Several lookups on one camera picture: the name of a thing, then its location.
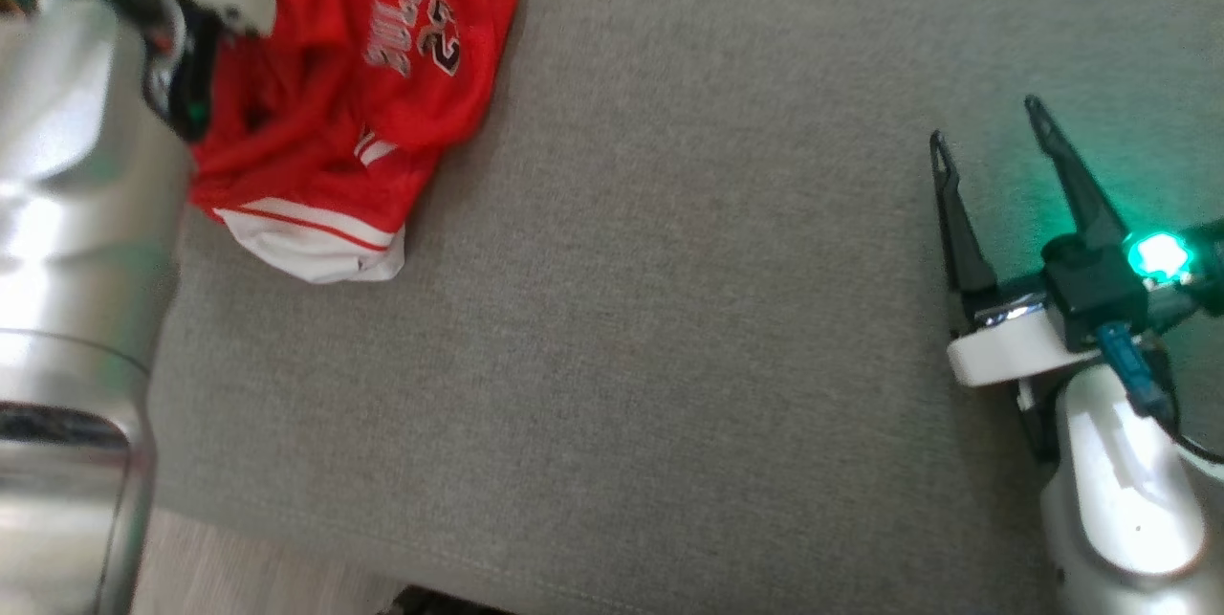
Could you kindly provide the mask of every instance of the red garment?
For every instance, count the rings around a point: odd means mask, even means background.
[[[517,1],[277,0],[269,38],[220,53],[192,202],[310,281],[346,278],[343,265],[297,272],[268,250],[365,247],[360,274],[394,246],[443,151],[480,125]],[[236,217],[267,229],[240,234]]]

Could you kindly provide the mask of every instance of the blue connector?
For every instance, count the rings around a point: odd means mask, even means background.
[[[1105,323],[1097,328],[1095,334],[1100,354],[1126,387],[1126,399],[1130,401],[1135,413],[1143,418],[1155,417],[1159,421],[1171,423],[1173,399],[1155,382],[1152,368],[1135,345],[1130,328],[1120,322]]]

